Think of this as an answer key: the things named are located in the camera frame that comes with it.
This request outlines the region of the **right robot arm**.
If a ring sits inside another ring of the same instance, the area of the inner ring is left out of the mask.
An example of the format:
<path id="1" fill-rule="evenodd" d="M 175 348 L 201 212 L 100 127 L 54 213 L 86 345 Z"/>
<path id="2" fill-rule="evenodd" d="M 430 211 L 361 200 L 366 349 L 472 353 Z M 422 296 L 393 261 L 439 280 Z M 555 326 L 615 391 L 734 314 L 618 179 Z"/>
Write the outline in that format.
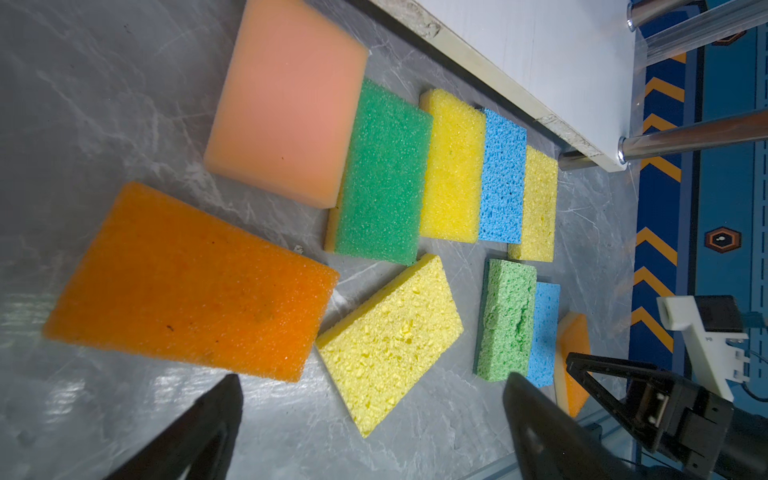
<path id="1" fill-rule="evenodd" d="M 572 352 L 566 371 L 643 448 L 689 477 L 767 477 L 765 417 L 649 363 Z"/>

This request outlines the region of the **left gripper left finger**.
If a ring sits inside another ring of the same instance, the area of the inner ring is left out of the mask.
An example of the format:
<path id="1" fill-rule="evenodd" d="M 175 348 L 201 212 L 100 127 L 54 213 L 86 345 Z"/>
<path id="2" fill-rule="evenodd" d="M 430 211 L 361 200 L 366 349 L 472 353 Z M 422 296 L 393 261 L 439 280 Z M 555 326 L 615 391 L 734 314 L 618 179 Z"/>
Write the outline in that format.
<path id="1" fill-rule="evenodd" d="M 243 412 L 240 378 L 230 373 L 110 473 L 110 479 L 224 479 Z"/>

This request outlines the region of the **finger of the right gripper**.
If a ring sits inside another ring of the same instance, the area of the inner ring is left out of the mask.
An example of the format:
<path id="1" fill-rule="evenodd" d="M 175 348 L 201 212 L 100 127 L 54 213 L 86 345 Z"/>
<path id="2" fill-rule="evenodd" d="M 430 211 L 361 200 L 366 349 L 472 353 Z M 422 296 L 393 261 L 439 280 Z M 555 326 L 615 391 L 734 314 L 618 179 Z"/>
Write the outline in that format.
<path id="1" fill-rule="evenodd" d="M 671 372 L 653 364 L 584 353 L 566 357 L 567 373 L 628 432 L 663 431 L 673 397 Z"/>

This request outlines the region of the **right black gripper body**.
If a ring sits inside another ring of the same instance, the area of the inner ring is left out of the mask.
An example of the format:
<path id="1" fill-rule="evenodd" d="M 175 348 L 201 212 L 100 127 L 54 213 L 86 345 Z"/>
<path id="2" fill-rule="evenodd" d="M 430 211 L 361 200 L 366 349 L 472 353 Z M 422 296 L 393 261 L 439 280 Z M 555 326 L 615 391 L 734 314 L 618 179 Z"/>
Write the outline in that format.
<path id="1" fill-rule="evenodd" d="M 714 471 L 734 415 L 733 404 L 686 379 L 628 382 L 628 431 L 640 445 L 706 479 Z"/>

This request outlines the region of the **light green sponge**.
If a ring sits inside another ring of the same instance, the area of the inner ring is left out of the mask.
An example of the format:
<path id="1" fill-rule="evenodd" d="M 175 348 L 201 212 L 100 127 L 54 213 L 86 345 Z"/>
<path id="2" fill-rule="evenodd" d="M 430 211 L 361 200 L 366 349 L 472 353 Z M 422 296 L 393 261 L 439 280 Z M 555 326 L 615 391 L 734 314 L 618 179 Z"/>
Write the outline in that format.
<path id="1" fill-rule="evenodd" d="M 475 374 L 500 382 L 526 375 L 532 349 L 537 271 L 530 265 L 488 261 Z"/>

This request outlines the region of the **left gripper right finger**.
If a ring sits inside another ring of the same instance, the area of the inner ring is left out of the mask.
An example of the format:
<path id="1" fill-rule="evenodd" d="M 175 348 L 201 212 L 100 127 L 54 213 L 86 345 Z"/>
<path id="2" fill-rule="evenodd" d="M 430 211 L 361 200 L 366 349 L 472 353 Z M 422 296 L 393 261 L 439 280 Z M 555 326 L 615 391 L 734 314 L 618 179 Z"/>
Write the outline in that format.
<path id="1" fill-rule="evenodd" d="M 523 375 L 509 375 L 503 404 L 524 479 L 636 477 Z"/>

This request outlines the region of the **pale yellow sponge row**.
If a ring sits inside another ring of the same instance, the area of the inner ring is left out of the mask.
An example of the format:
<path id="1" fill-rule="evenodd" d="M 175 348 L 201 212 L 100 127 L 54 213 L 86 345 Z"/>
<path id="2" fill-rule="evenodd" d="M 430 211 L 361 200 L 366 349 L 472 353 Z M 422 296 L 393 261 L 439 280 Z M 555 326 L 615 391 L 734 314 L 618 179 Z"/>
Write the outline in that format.
<path id="1" fill-rule="evenodd" d="M 557 161 L 526 147 L 521 240 L 508 245 L 508 258 L 552 262 L 558 192 Z"/>

